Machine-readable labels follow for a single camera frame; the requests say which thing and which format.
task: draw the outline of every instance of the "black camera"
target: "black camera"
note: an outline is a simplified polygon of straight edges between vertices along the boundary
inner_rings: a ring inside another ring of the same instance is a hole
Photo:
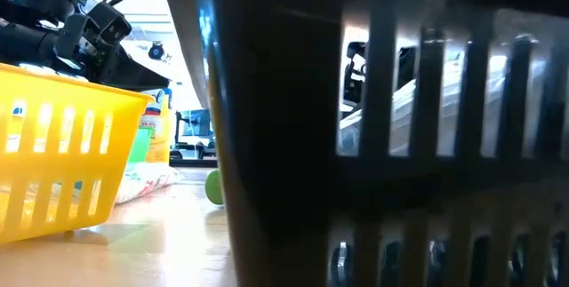
[[[0,44],[0,62],[131,91],[167,87],[167,78],[134,61],[120,44],[132,30],[114,7],[121,1],[103,0],[85,12],[87,0],[0,0],[0,41],[10,42]]]
[[[164,57],[164,47],[162,42],[152,43],[152,47],[148,51],[148,56],[151,60],[161,60]]]

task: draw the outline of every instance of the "yellow plastic basket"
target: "yellow plastic basket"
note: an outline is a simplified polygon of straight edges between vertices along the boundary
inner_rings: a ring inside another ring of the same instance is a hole
[[[0,64],[0,243],[107,220],[151,97]]]

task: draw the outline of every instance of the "wooden floor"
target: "wooden floor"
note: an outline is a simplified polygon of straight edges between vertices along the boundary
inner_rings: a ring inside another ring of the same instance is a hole
[[[207,170],[119,205],[103,225],[0,246],[0,285],[236,286],[225,211]]]

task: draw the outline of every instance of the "basket rim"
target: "basket rim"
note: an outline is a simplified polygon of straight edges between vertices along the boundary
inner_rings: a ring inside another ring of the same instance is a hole
[[[64,83],[64,84],[72,84],[75,86],[79,85],[79,86],[83,86],[83,87],[94,88],[94,89],[98,89],[98,90],[104,91],[104,92],[120,93],[120,94],[123,94],[126,96],[133,96],[133,97],[136,97],[139,99],[146,99],[148,102],[154,100],[154,98],[152,96],[141,93],[141,92],[131,92],[131,91],[123,90],[123,89],[116,88],[116,87],[110,87],[110,86],[95,84],[95,83],[91,83],[91,82],[83,82],[80,80],[76,80],[76,79],[72,79],[72,78],[68,78],[68,77],[64,77],[64,76],[34,73],[34,72],[30,71],[29,69],[25,69],[25,68],[13,66],[13,65],[8,65],[8,64],[4,64],[4,63],[0,62],[0,71],[2,71],[2,70],[12,71],[12,72],[15,72],[17,74],[22,74],[22,75],[26,75],[26,76],[33,76],[35,78],[51,80],[51,81],[60,82],[60,83]]]

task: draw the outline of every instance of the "green ball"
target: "green ball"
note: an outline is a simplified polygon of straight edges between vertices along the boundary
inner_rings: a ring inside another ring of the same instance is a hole
[[[220,170],[210,172],[205,179],[205,195],[210,202],[223,205]]]

